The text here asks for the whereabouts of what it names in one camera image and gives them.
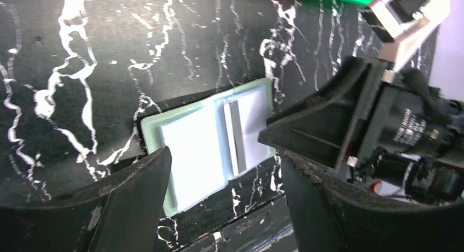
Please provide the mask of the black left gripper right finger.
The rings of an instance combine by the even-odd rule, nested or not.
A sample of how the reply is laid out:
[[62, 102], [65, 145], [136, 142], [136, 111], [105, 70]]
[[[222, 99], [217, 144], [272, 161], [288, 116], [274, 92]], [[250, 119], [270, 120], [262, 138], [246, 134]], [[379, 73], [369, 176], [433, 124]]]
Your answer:
[[289, 150], [281, 161], [299, 251], [463, 251], [463, 203], [401, 202], [336, 178]]

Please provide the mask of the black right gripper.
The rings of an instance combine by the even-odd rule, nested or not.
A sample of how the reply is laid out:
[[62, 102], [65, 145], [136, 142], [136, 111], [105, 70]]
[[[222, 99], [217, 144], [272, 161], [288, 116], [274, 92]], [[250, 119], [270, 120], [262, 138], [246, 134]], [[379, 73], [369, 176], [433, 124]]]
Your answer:
[[463, 194], [463, 103], [441, 96], [420, 70], [384, 81], [390, 64], [349, 56], [301, 102], [267, 119], [258, 142], [339, 170], [349, 183], [380, 179], [423, 204]]

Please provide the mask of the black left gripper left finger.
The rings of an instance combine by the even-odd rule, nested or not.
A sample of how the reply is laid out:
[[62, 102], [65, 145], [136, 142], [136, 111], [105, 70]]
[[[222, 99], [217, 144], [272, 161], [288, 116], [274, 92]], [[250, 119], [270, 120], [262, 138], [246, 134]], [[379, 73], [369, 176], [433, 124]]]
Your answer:
[[152, 251], [172, 164], [168, 147], [45, 203], [1, 208], [1, 251]]

